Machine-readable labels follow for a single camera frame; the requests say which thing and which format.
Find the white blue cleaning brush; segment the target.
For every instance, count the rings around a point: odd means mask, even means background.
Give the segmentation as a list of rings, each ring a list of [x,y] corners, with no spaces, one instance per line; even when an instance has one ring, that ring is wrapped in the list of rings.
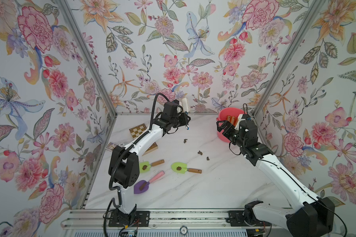
[[[186,123],[186,129],[189,130],[189,121],[188,121],[188,112],[189,112],[189,104],[188,104],[188,99],[185,97],[182,99],[182,108],[183,108],[183,113],[184,113],[184,118],[185,118],[185,123]]]

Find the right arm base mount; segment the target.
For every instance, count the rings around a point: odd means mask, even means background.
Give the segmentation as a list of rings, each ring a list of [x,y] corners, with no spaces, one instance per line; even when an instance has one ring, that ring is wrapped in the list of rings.
[[[256,200],[246,204],[243,210],[228,211],[228,218],[225,221],[232,227],[263,226],[265,222],[258,220],[253,212],[253,207],[261,203],[263,202]]]

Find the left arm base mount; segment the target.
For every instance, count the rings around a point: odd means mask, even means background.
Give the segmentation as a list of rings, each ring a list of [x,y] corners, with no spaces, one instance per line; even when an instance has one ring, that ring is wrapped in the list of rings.
[[[150,211],[133,210],[130,214],[122,213],[119,209],[109,212],[109,227],[125,227],[132,224],[136,227],[148,227],[150,221]]]

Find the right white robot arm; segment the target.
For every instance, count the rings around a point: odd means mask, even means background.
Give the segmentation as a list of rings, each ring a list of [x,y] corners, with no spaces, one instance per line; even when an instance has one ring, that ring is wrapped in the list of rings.
[[[258,128],[248,114],[242,114],[238,126],[217,120],[217,131],[235,145],[254,167],[263,172],[283,193],[290,209],[264,204],[257,200],[244,206],[242,220],[249,226],[260,222],[282,227],[294,237],[322,237],[333,230],[335,205],[330,198],[319,197],[303,185],[258,140]]]

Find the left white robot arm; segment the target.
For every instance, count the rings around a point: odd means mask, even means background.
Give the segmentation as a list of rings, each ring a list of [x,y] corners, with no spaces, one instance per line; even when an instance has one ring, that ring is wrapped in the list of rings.
[[[108,169],[109,190],[116,191],[118,197],[113,199],[113,206],[121,213],[130,214],[136,210],[133,185],[140,174],[139,157],[172,128],[184,126],[188,129],[189,111],[187,98],[168,101],[159,115],[151,117],[151,125],[140,136],[125,146],[113,149]]]

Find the purple trowel pink handle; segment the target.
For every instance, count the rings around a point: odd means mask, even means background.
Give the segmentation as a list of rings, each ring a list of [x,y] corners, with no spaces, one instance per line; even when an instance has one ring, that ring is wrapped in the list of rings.
[[[145,181],[145,180],[138,181],[133,187],[133,190],[134,190],[133,193],[136,195],[145,193],[149,189],[150,184],[157,181],[164,175],[165,175],[165,172],[161,171],[161,172],[157,173],[155,176],[153,176],[149,181]]]

